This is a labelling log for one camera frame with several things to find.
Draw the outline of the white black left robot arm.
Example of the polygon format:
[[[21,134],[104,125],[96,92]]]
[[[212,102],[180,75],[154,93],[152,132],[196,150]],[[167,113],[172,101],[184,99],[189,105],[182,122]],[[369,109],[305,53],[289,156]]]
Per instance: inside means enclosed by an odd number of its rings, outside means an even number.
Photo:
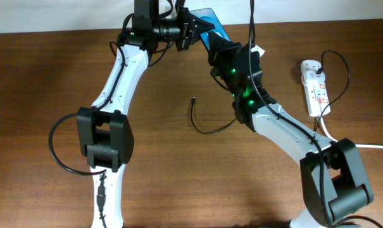
[[[183,51],[201,34],[214,29],[211,8],[189,10],[183,1],[159,12],[158,1],[136,1],[134,12],[111,42],[115,64],[90,108],[80,108],[77,127],[80,149],[94,183],[93,227],[123,227],[122,181],[134,150],[128,112],[141,75],[153,65],[159,43],[174,43]]]

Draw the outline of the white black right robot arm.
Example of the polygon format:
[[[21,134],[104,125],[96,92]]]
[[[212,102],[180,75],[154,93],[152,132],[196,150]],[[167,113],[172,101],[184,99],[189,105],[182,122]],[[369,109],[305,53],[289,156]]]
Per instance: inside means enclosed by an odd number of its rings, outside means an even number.
[[[305,209],[286,227],[336,227],[374,193],[356,145],[334,142],[287,114],[261,86],[258,52],[208,32],[208,61],[234,97],[241,124],[265,136],[300,167]]]

